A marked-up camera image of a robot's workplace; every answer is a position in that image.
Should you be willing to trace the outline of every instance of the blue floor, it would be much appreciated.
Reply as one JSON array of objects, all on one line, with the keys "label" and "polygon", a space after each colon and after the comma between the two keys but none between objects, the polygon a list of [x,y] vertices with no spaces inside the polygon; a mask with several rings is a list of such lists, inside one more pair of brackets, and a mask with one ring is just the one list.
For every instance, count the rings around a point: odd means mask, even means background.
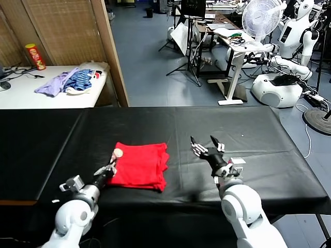
[{"label": "blue floor", "polygon": [[[129,96],[130,106],[218,106],[217,101],[224,99],[215,84],[201,80],[202,87],[196,87],[194,78],[188,72],[166,74],[186,62],[186,58],[171,49],[158,49],[165,44],[168,27],[173,25],[173,18],[165,14],[155,14],[152,19],[143,18],[146,5],[137,4],[137,8],[114,8],[115,19],[111,22],[119,62]],[[212,55],[218,58],[219,65],[225,66],[225,47],[214,48]],[[317,81],[316,65],[308,84],[314,86]],[[331,75],[322,73],[320,95],[331,99]],[[243,83],[246,88],[252,86],[252,80]],[[248,102],[244,105],[260,105],[247,89]],[[281,123],[305,156],[308,152],[308,137],[301,112],[296,108],[279,110]],[[311,154],[307,158],[311,169],[318,177],[329,196],[331,195],[331,137],[320,135],[310,128]],[[324,216],[331,231],[331,218]],[[318,248],[325,240],[314,215],[287,215],[275,223],[282,233],[289,248]]]}]

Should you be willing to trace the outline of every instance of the black tablecloth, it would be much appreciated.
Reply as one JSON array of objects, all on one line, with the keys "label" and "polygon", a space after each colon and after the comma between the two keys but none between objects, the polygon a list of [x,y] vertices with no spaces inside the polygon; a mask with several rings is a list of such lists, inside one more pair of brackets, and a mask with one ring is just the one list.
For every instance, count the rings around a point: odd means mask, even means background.
[{"label": "black tablecloth", "polygon": [[107,164],[116,142],[165,142],[170,155],[165,191],[107,188],[100,208],[112,213],[137,209],[219,211],[210,167],[191,152],[190,135],[206,147],[212,146],[209,135],[213,135],[225,143],[226,157],[245,159],[242,176],[261,196],[267,214],[331,213],[326,192],[278,117],[266,106],[85,109],[39,202],[50,204],[57,198],[58,185],[70,176],[90,179],[96,169]]},{"label": "black tablecloth", "polygon": [[0,200],[38,200],[83,110],[0,111]]}]

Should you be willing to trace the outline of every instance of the blue striped cloth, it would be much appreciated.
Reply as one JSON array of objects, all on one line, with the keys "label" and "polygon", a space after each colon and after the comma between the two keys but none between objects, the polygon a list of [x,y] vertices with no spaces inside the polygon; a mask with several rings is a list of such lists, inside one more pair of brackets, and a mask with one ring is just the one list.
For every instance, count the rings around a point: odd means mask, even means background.
[{"label": "blue striped cloth", "polygon": [[74,73],[64,86],[64,90],[68,87],[72,87],[75,90],[85,90],[92,86],[90,79],[91,79],[92,70],[84,69]]}]

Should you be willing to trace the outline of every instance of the red cloth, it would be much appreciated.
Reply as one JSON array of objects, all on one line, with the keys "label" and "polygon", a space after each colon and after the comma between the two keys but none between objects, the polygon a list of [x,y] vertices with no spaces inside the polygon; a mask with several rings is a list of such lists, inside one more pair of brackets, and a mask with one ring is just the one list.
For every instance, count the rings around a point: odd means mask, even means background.
[{"label": "red cloth", "polygon": [[117,160],[117,173],[108,180],[108,185],[164,190],[167,182],[163,172],[168,169],[166,163],[169,159],[166,143],[127,146],[118,142],[116,148],[123,151],[123,156]]}]

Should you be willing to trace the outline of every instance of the pringles can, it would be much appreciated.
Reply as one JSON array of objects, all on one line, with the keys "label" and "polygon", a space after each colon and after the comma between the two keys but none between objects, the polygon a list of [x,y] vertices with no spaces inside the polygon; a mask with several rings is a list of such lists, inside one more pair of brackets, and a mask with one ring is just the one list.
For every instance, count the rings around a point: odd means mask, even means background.
[{"label": "pringles can", "polygon": [[36,44],[34,44],[34,43],[27,44],[25,46],[25,48],[27,49],[31,59],[35,63],[37,70],[41,71],[43,69],[46,69],[45,62],[43,61],[42,57],[40,56]]}]

